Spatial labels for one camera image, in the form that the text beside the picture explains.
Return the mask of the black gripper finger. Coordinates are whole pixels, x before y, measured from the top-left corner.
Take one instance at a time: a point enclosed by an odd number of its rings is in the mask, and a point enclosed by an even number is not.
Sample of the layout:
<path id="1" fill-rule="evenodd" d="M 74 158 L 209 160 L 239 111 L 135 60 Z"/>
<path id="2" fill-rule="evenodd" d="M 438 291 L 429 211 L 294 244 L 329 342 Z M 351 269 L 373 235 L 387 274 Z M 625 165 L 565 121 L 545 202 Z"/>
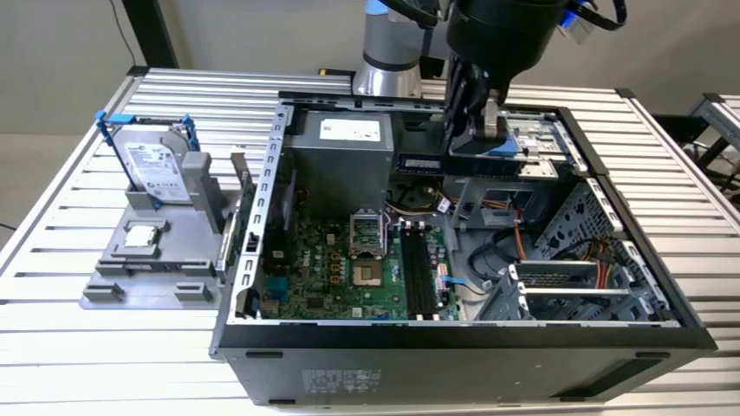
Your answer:
<path id="1" fill-rule="evenodd" d="M 447 82 L 445 87 L 445 141 L 450 147 L 455 137 L 457 113 L 465 86 L 465 64 L 455 55 L 449 57 Z"/>
<path id="2" fill-rule="evenodd" d="M 465 65 L 465 129 L 455 138 L 457 151 L 483 151 L 497 143 L 497 94 L 489 78 L 473 64 Z"/>

